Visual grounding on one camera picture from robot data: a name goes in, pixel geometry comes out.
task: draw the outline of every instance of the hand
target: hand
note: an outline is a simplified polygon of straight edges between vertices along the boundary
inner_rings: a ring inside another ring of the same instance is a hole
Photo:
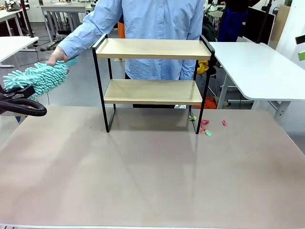
[[[65,61],[67,62],[69,59],[65,52],[61,49],[61,47],[57,46],[54,52],[51,54],[49,60],[47,61],[47,65],[54,66],[56,61]]]

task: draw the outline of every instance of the cable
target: cable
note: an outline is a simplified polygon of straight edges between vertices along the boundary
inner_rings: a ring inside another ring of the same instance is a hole
[[[37,61],[36,62],[33,62],[33,63],[27,63],[27,64],[24,64],[24,65],[20,65],[20,67],[23,67],[23,66],[26,66],[26,65],[30,65],[30,64],[34,64],[34,63],[38,63]]]
[[[35,47],[35,51],[36,51],[36,55],[37,55],[37,61],[39,61],[38,52],[37,52],[36,47]]]
[[[58,21],[58,23],[59,23],[60,25],[65,26],[66,28],[68,28],[68,27],[69,27],[69,29],[71,30],[70,24],[69,24],[68,22],[65,22],[65,21],[64,21],[64,22],[59,21],[57,17],[56,17],[56,20]]]
[[[211,4],[210,6],[209,6],[209,8],[206,10],[206,12],[204,13],[204,15],[207,15],[207,13],[209,12],[209,9],[211,8],[211,6],[213,6],[213,4]]]
[[[49,105],[50,105],[50,99],[49,99],[49,94],[47,93],[47,96],[48,96],[48,103],[49,103]]]
[[[239,99],[239,109],[240,109],[240,105],[242,103],[242,93],[240,93],[240,99]]]
[[[48,37],[48,35],[45,35],[45,36],[41,36],[41,37]],[[39,37],[39,38],[41,38],[41,37]]]
[[[38,46],[40,46],[40,45],[44,45],[44,44],[47,44],[47,43],[50,43],[51,41],[49,40],[48,42],[45,42],[45,43],[43,43],[43,44],[36,44],[36,45],[38,45]]]

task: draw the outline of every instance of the beige tabletop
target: beige tabletop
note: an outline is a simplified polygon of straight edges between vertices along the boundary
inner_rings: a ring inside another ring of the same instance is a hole
[[[110,133],[98,107],[28,117],[0,150],[0,222],[305,226],[305,158],[269,114],[205,110],[208,137],[185,112],[117,109]]]

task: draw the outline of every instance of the black metal shelf frame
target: black metal shelf frame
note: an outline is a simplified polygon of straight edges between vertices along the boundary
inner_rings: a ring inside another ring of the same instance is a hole
[[[108,35],[104,34],[93,45],[93,47],[92,47],[92,54],[93,54],[93,59],[94,59],[97,83],[98,83],[98,86],[99,86],[99,92],[100,92],[101,104],[102,104],[102,109],[103,109],[105,128],[106,128],[106,132],[108,133],[108,132],[110,132],[110,128],[111,128],[113,117],[114,117],[115,110],[116,110],[116,106],[115,106],[115,104],[113,104],[113,112],[112,112],[112,115],[111,115],[111,117],[109,119],[109,122],[108,122],[107,114],[106,114],[105,101],[104,101],[104,95],[103,95],[103,90],[102,90],[102,82],[101,82],[100,69],[99,69],[99,64],[98,64],[97,55],[96,55],[96,50],[102,45],[102,43],[107,38],[108,38]],[[211,53],[211,58],[210,58],[210,60],[208,62],[209,67],[211,67],[213,62],[214,62],[214,60],[215,60],[215,50],[214,50],[214,48],[211,46],[211,44],[207,41],[207,39],[204,36],[200,36],[199,40],[202,41],[205,44],[205,46],[207,47],[207,49]],[[193,76],[193,80],[194,81],[196,80],[197,68],[198,68],[198,60],[196,61],[196,65],[195,65],[195,71],[194,71],[194,76]],[[110,58],[108,58],[108,69],[109,69],[109,77],[110,77],[110,79],[112,79],[112,68],[111,68]],[[211,75],[209,74],[209,71],[207,71],[206,72],[205,88],[204,88],[204,92],[203,92],[203,99],[202,99],[202,103],[201,103],[201,109],[200,109],[199,117],[196,120],[197,124],[196,124],[196,121],[192,121],[193,127],[194,127],[194,130],[195,130],[196,134],[199,134],[199,131],[200,131],[200,125],[201,125],[201,120],[202,120],[203,110],[204,110],[204,103],[205,103],[205,100],[206,100],[206,94],[207,94],[208,85],[209,85],[209,82],[210,82],[210,77],[211,77]],[[189,115],[191,115],[193,117],[193,112],[192,112],[192,106],[191,105],[189,106]]]

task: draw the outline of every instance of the table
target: table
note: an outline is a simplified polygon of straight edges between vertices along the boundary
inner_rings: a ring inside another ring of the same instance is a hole
[[[227,75],[217,108],[223,106],[230,79],[247,99],[268,101],[278,120],[291,101],[305,100],[305,70],[271,49],[253,42],[211,42]]]
[[[1,52],[0,52],[0,63],[10,56],[14,57],[15,60],[15,67],[16,69],[20,69],[17,58],[15,57],[15,53],[24,49],[25,47],[33,44],[37,41],[38,37],[26,37],[26,36],[12,36],[12,37],[0,37],[0,44],[1,44]]]
[[[0,150],[0,222],[304,227],[305,157],[282,128],[266,111],[203,115],[212,137],[187,109],[117,108],[110,133],[100,107],[28,117]]]
[[[212,21],[213,26],[215,27],[215,30],[218,30],[218,22],[219,18],[223,16],[222,11],[216,10],[216,11],[210,11],[208,12],[209,20]]]
[[[16,22],[16,25],[17,25],[17,28],[18,28],[19,36],[23,36],[22,30],[21,30],[21,27],[20,27],[20,24],[19,24],[18,16],[17,16],[17,14],[20,13],[20,12],[22,12],[22,10],[17,10],[17,11],[12,11],[12,12],[7,12],[6,10],[0,10],[0,22],[3,22],[3,21],[6,22],[6,26],[9,30],[10,36],[12,36],[12,33],[10,31],[10,25],[9,25],[8,20],[11,19],[11,18],[15,18],[15,22]],[[24,47],[24,48],[25,48],[25,51],[31,51],[27,47]],[[8,68],[8,67],[14,67],[14,65],[2,65],[1,61],[0,61],[0,68]]]
[[[19,12],[22,12],[22,10],[17,10],[17,11],[13,11],[13,12],[7,12],[6,10],[0,10],[0,22],[3,22],[3,21],[6,22],[6,26],[8,27],[10,36],[12,36],[12,34],[11,34],[11,31],[10,31],[10,26],[9,26],[8,20],[11,19],[11,18],[15,18],[19,35],[23,36],[22,31],[21,31],[21,27],[20,27],[20,24],[19,24],[19,21],[18,21],[18,17],[17,17],[17,14]]]
[[[74,31],[74,29],[76,29],[76,27],[80,24],[78,13],[86,13],[86,11],[90,11],[91,9],[90,2],[44,2],[43,6],[40,7],[42,10],[44,22],[46,24],[51,44],[54,44],[52,36],[55,36],[57,34],[56,31],[58,31],[61,27],[61,12],[66,13],[68,15],[70,29],[71,31]],[[48,21],[52,21],[51,19],[53,18],[55,28],[53,27],[53,23],[50,23],[51,29],[49,30],[48,23],[44,15],[45,12],[47,13]]]

